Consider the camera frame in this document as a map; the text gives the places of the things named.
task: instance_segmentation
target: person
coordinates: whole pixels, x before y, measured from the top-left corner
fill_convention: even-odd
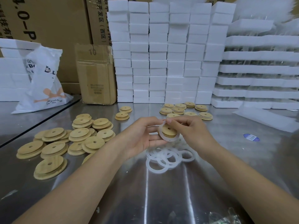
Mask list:
[[[299,223],[299,201],[220,146],[198,116],[166,122],[217,170],[256,224]],[[138,119],[14,223],[88,223],[120,166],[148,147],[166,144],[149,134],[162,123],[156,117]]]

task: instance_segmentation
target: hand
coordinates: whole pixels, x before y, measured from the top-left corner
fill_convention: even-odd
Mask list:
[[[198,116],[172,117],[166,119],[166,123],[176,129],[204,160],[207,160],[211,152],[221,147]]]
[[[126,159],[132,158],[148,147],[164,145],[164,141],[158,134],[149,134],[158,131],[163,120],[157,117],[139,118],[123,132],[113,138],[113,141],[124,149]]]

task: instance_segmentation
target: person's right hand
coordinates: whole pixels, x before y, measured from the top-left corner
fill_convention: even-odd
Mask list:
[[[207,130],[199,116],[181,116],[167,118],[166,123],[176,129],[186,140],[187,144],[207,160],[221,146]]]

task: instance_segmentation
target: stainless steel tabletop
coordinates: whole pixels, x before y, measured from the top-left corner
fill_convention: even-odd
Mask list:
[[[130,105],[130,119],[114,119],[118,108]],[[16,158],[17,149],[32,141],[39,131],[63,127],[71,129],[76,115],[89,113],[93,119],[108,118],[114,132],[128,127],[139,117],[157,116],[160,104],[119,103],[111,106],[85,105],[81,102],[45,121],[0,149],[0,223],[11,223],[39,199],[57,187],[82,163],[85,155],[63,156],[67,168],[57,177],[36,180],[33,172],[42,161],[40,157],[28,160]],[[215,139],[243,159],[275,184],[299,198],[299,134],[270,128],[232,114],[234,109],[209,107],[212,121],[207,127]],[[272,110],[275,113],[298,118],[299,112]],[[244,134],[259,137],[259,142],[244,138]],[[196,223],[208,221],[210,212],[222,216],[233,207],[244,223],[251,223],[247,213],[236,201],[219,174],[199,157],[191,163],[181,163],[164,174],[148,172],[145,152],[126,161],[119,169],[103,196],[90,223]]]
[[[73,100],[65,105],[21,114],[11,114],[18,104],[17,101],[0,101],[0,147],[31,128],[34,128],[41,122],[51,118],[56,113],[66,109],[80,99],[81,96],[75,95]]]

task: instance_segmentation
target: person's right arm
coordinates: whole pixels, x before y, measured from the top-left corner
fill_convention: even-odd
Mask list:
[[[219,145],[198,116],[166,122],[216,169],[256,224],[299,223],[299,200]]]

